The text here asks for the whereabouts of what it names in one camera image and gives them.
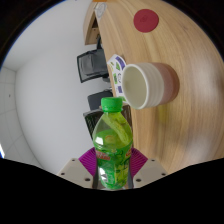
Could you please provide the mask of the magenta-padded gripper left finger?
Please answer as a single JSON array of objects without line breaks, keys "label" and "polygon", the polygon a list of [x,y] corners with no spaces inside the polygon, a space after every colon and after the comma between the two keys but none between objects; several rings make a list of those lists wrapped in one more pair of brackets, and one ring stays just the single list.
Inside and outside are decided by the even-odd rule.
[{"label": "magenta-padded gripper left finger", "polygon": [[71,158],[58,172],[58,176],[78,186],[96,189],[98,168],[95,149],[89,149],[79,158]]}]

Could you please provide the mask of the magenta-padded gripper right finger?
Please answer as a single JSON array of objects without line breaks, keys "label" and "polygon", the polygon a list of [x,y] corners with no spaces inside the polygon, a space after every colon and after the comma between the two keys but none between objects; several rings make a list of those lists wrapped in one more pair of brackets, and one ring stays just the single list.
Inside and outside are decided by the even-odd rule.
[{"label": "magenta-padded gripper right finger", "polygon": [[167,172],[155,159],[148,159],[132,148],[128,172],[128,188],[135,189],[165,177]]}]

